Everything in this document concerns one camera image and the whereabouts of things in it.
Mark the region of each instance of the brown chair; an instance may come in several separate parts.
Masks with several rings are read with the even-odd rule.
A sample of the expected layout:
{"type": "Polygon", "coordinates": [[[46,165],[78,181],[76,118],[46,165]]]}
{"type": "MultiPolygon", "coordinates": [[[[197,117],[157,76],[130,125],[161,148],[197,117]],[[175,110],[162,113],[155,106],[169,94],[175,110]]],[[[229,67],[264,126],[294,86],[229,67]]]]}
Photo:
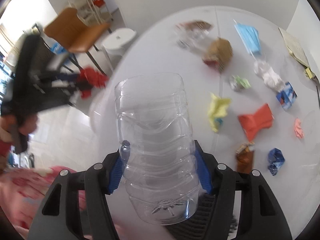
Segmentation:
{"type": "Polygon", "coordinates": [[[92,57],[89,49],[94,46],[96,51],[98,48],[95,46],[97,39],[105,32],[110,30],[110,23],[103,23],[94,26],[85,25],[77,16],[77,9],[65,8],[46,28],[44,33],[56,40],[68,52],[73,54],[74,59],[70,60],[79,69],[82,69],[76,59],[75,53],[86,53],[95,66],[105,74],[95,59],[92,57]]]}

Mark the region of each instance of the crumpled yellow paper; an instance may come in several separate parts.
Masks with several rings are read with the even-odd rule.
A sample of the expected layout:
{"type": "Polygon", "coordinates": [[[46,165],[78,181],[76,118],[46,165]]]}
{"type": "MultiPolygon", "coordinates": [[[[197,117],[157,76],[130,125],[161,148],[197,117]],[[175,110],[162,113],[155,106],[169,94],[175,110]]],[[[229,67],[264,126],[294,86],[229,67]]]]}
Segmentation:
{"type": "Polygon", "coordinates": [[[218,132],[222,124],[222,118],[228,115],[227,109],[231,103],[231,98],[221,98],[211,93],[211,99],[208,111],[209,122],[212,130],[218,132]]]}

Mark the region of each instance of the dark blue foil wrapper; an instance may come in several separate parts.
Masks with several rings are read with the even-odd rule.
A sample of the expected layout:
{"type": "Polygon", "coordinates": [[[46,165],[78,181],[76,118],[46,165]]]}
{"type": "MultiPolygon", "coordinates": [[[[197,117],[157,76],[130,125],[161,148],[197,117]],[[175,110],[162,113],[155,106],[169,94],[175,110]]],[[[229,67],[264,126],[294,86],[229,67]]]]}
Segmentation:
{"type": "Polygon", "coordinates": [[[278,173],[279,169],[284,164],[284,162],[285,162],[285,159],[283,157],[282,152],[279,149],[274,148],[269,152],[268,170],[271,172],[272,176],[275,176],[278,173]]]}

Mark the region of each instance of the metal screw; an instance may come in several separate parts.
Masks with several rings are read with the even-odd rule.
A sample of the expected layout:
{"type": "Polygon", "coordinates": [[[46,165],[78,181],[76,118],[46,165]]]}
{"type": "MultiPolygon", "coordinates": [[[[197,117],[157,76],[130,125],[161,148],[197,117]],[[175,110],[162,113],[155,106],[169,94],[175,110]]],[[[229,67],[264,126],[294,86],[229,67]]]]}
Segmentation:
{"type": "Polygon", "coordinates": [[[102,163],[96,163],[96,164],[93,166],[93,168],[94,168],[95,170],[100,170],[100,169],[102,169],[102,167],[103,167],[102,163]]]}
{"type": "Polygon", "coordinates": [[[260,176],[260,171],[253,170],[253,171],[252,171],[252,175],[253,175],[253,176],[256,176],[256,177],[259,177],[259,176],[260,176]]]}
{"type": "Polygon", "coordinates": [[[218,164],[218,169],[224,171],[227,168],[227,166],[223,163],[218,164]]]}
{"type": "Polygon", "coordinates": [[[68,174],[68,170],[62,170],[62,171],[60,171],[60,175],[61,176],[66,176],[67,174],[68,174]]]}

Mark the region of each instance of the blue face mask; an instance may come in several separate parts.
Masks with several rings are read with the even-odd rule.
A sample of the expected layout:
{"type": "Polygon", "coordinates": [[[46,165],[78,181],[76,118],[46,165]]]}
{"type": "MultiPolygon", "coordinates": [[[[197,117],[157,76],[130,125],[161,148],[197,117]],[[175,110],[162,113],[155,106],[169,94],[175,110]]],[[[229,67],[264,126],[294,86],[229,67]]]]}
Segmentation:
{"type": "Polygon", "coordinates": [[[239,33],[242,42],[245,45],[249,54],[261,53],[261,46],[259,40],[259,33],[256,28],[248,25],[237,23],[235,25],[237,32],[239,33]]]}

